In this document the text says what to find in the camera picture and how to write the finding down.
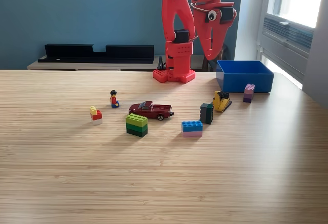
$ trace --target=red robot arm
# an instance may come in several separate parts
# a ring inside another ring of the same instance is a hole
[[[162,0],[162,21],[166,39],[166,70],[155,70],[153,77],[159,82],[189,82],[195,78],[190,70],[193,40],[198,33],[204,54],[213,60],[222,50],[224,38],[237,13],[233,2],[221,0]],[[174,30],[175,15],[178,14],[183,30]]]

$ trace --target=car wheel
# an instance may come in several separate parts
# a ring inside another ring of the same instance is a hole
[[[157,119],[158,119],[158,120],[164,120],[164,116],[162,116],[162,115],[158,115],[158,116],[157,116]]]

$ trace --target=toy car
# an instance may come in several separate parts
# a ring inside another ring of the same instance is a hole
[[[129,108],[129,114],[141,115],[147,118],[157,118],[158,120],[164,120],[164,118],[169,118],[174,115],[171,105],[155,105],[152,101],[132,105]]]

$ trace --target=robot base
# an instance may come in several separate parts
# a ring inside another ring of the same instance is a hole
[[[181,83],[188,83],[196,77],[196,73],[193,70],[189,70],[189,73],[183,77],[179,78],[172,78],[169,75],[168,70],[154,70],[153,71],[153,78],[156,79],[158,82],[165,83],[165,82],[181,82]]]

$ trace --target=purple lego brick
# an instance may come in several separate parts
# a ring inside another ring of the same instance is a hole
[[[253,97],[254,97],[253,94],[247,94],[247,93],[244,93],[244,98],[253,99]]]
[[[182,132],[182,136],[184,138],[187,138],[187,137],[202,137],[203,136],[203,131]]]
[[[249,98],[244,98],[243,102],[244,102],[244,103],[251,103],[251,102],[252,102],[252,100],[251,100],[251,99],[249,99]]]
[[[245,93],[245,94],[254,94],[254,91],[255,91],[255,85],[248,84],[248,85],[245,87],[245,91],[244,91],[244,93]]]

